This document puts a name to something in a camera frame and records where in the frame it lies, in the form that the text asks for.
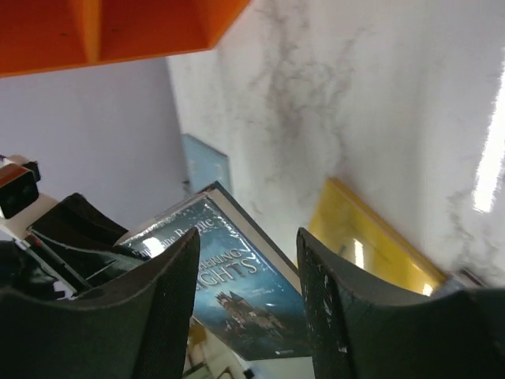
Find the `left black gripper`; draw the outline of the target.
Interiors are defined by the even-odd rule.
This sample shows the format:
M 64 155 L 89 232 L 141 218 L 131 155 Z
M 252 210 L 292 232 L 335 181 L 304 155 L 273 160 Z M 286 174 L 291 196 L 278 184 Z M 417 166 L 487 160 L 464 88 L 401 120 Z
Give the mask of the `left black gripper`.
M 40 300 L 76 298 L 147 258 L 113 246 L 128 230 L 73 193 L 30 226 L 31 247 L 1 240 L 1 288 Z

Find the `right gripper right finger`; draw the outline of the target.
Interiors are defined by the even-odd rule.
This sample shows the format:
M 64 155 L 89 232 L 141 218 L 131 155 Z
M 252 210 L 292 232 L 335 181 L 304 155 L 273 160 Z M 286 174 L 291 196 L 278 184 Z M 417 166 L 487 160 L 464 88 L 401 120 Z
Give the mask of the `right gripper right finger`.
M 503 289 L 427 297 L 366 272 L 305 229 L 297 262 L 316 377 L 503 377 Z

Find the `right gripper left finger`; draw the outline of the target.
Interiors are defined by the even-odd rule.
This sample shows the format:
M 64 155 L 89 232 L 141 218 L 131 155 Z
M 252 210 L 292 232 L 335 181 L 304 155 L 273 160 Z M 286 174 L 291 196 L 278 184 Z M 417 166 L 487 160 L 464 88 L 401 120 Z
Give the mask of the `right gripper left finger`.
M 200 237 L 74 300 L 1 289 L 4 378 L 179 378 L 193 315 Z

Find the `dark blue Wuthering Heights book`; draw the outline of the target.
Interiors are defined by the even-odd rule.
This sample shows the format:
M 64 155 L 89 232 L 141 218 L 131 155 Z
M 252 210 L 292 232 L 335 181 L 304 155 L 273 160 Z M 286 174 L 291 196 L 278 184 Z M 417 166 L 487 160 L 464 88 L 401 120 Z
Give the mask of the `dark blue Wuthering Heights book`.
M 297 269 L 219 182 L 118 244 L 152 258 L 192 228 L 200 235 L 194 318 L 246 361 L 309 357 Z

